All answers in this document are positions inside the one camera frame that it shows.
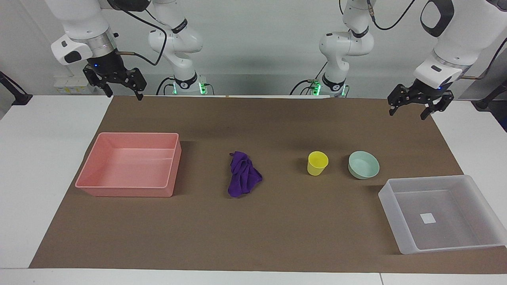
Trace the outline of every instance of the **green bowl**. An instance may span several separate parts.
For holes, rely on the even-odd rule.
[[[348,168],[352,176],[365,180],[379,173],[380,164],[370,153],[358,151],[349,156]]]

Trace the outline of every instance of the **black cable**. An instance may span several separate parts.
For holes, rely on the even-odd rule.
[[[0,72],[5,78],[7,78],[7,80],[9,80],[12,84],[14,84],[14,86],[18,87],[19,90],[21,90],[23,93],[25,93],[25,95],[28,95],[28,93],[26,93],[26,91],[21,87],[19,86],[19,84],[12,80],[9,76],[7,76],[7,74],[3,73],[3,72]]]
[[[164,96],[165,96],[165,88],[166,88],[167,86],[172,86],[172,87],[174,87],[174,84],[171,84],[171,83],[170,83],[170,84],[167,84],[166,86],[164,86]]]
[[[206,83],[204,86],[211,86],[211,91],[213,92],[213,96],[215,95],[215,89],[213,88],[213,85]]]
[[[308,87],[303,88],[303,90],[301,90],[301,92],[299,93],[299,95],[303,95],[303,92],[305,92],[305,90],[306,90],[306,94],[308,94],[308,91],[309,91],[311,88],[312,88],[311,86],[308,86]]]
[[[164,85],[164,83],[168,80],[173,80],[173,77],[166,77],[166,78],[164,78],[164,80],[162,80],[162,82],[160,82],[159,88],[157,88],[157,93],[155,93],[156,96],[158,96],[158,94],[160,93],[160,89],[162,89],[162,85]]]
[[[481,75],[479,75],[478,77],[471,77],[471,76],[463,76],[461,77],[461,79],[472,79],[472,80],[481,80],[482,78],[485,78],[486,75],[488,74],[489,72],[489,69],[491,68],[491,66],[493,65],[493,62],[496,60],[496,57],[498,56],[498,54],[500,53],[500,50],[502,50],[503,46],[505,45],[505,43],[507,42],[507,38],[505,38],[503,40],[503,42],[500,44],[500,46],[498,47],[498,49],[496,50],[495,52],[495,55],[493,55],[493,58],[491,59],[491,61],[489,62],[489,65],[488,67],[484,70],[484,72],[482,72]]]
[[[145,58],[144,56],[138,54],[138,53],[135,53],[135,52],[119,52],[119,54],[122,54],[122,55],[134,55],[134,56],[137,56],[137,57],[140,57],[142,59],[144,59],[147,63],[155,66],[157,65],[159,62],[160,62],[160,59],[162,58],[162,54],[164,53],[164,49],[165,49],[165,45],[167,44],[167,32],[162,29],[161,27],[155,25],[155,24],[151,24],[150,22],[148,21],[145,21],[139,17],[137,17],[136,15],[130,13],[129,11],[127,10],[124,10],[122,8],[120,8],[123,12],[127,13],[127,15],[129,15],[130,17],[133,17],[134,19],[136,20],[139,20],[143,23],[145,23],[146,25],[149,25],[151,27],[154,27],[155,29],[158,29],[158,30],[161,30],[163,33],[164,33],[164,44],[162,45],[162,49],[160,50],[160,54],[159,54],[159,57],[157,58],[157,61],[155,63],[151,62],[150,60],[148,60],[147,58]]]
[[[148,13],[148,15],[149,15],[152,19],[154,19],[155,21],[157,21],[157,22],[158,22],[157,18],[155,18],[155,17],[154,17],[154,16],[153,16],[153,15],[152,15],[152,14],[151,14],[151,13],[150,13],[147,9],[145,9],[145,11],[146,11],[146,13]]]
[[[375,20],[375,12],[373,11],[373,5],[371,3],[370,0],[366,0],[366,2],[368,3],[368,9],[370,10],[370,15],[372,17],[372,21],[373,21],[373,24],[379,29],[379,30],[390,30],[392,28],[394,28],[396,25],[398,25],[398,23],[403,19],[403,17],[405,16],[405,14],[409,11],[410,7],[412,6],[412,4],[415,2],[415,0],[412,0],[410,2],[410,4],[408,5],[408,7],[405,9],[405,11],[403,12],[403,14],[400,16],[400,18],[398,19],[398,21],[396,21],[391,27],[388,27],[388,28],[383,28],[381,26],[379,26],[377,24],[377,21]]]
[[[315,76],[315,79],[317,79],[317,78],[318,78],[318,76],[322,73],[322,70],[324,70],[324,68],[325,68],[325,66],[326,66],[327,64],[328,64],[328,62],[326,61],[326,62],[324,63],[324,66],[323,66],[323,67],[320,69],[320,71],[317,73],[317,76]]]
[[[308,80],[301,80],[298,84],[296,84],[289,95],[292,95],[296,88],[305,82],[308,82]]]

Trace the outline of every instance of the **table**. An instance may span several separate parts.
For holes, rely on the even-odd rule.
[[[0,189],[4,195],[0,201],[0,251],[2,252],[0,268],[27,268],[29,266],[109,102],[110,99],[103,96],[36,96],[27,106],[13,107],[0,121]],[[447,111],[435,114],[433,118],[463,172],[475,179],[493,210],[503,224],[507,225],[507,209],[503,207],[507,202],[507,195],[503,194],[504,185],[507,185],[507,176],[502,175],[507,164],[507,153],[504,151],[507,145],[507,134],[491,114],[476,112],[469,102],[454,102]],[[39,189],[44,189],[44,185],[52,185],[48,189],[54,192],[28,193],[28,189],[35,189],[34,185],[37,185]],[[5,269],[0,271],[0,275],[7,276],[13,281],[31,276],[34,280],[63,283],[69,278],[78,280],[80,276],[83,276],[81,274],[99,276],[97,272],[100,272],[100,276],[103,275],[104,278],[112,274],[118,278],[127,276],[125,278],[128,280],[136,280],[132,276],[139,276],[139,280],[145,280],[141,277],[151,271]],[[160,277],[153,278],[166,281],[171,279],[176,284],[178,276],[187,278],[185,274],[190,273],[164,271],[158,274],[161,274]],[[375,273],[298,275],[302,273],[260,272],[242,273],[241,277],[235,277],[235,274],[237,272],[195,272],[190,275],[197,278],[192,279],[194,283],[200,283],[198,278],[203,278],[201,280],[206,280],[207,283],[224,283],[227,280],[264,283],[263,278],[273,276],[281,278],[277,280],[295,278],[294,280],[301,284],[325,284],[338,281],[360,284],[381,283],[380,275]],[[385,278],[384,284],[397,284],[396,282],[409,280],[421,281],[424,276],[427,275],[382,274]],[[449,278],[457,283],[462,281],[460,278],[465,278],[470,282],[475,280],[470,278],[490,280],[490,283],[507,281],[507,275],[466,275],[456,278],[452,276],[446,275],[442,278],[445,282],[442,282],[449,283]]]

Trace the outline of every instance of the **white label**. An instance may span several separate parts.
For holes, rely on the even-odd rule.
[[[424,213],[420,214],[422,218],[422,222],[425,224],[434,224],[436,223],[435,218],[433,217],[432,213]]]

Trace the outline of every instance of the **white table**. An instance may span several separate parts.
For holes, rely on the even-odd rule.
[[[507,275],[24,269],[110,101],[104,96],[35,96],[0,120],[0,268],[11,268],[0,270],[0,283],[507,284]],[[463,172],[474,178],[507,225],[507,134],[491,114],[476,112],[469,102],[453,102],[433,118]]]

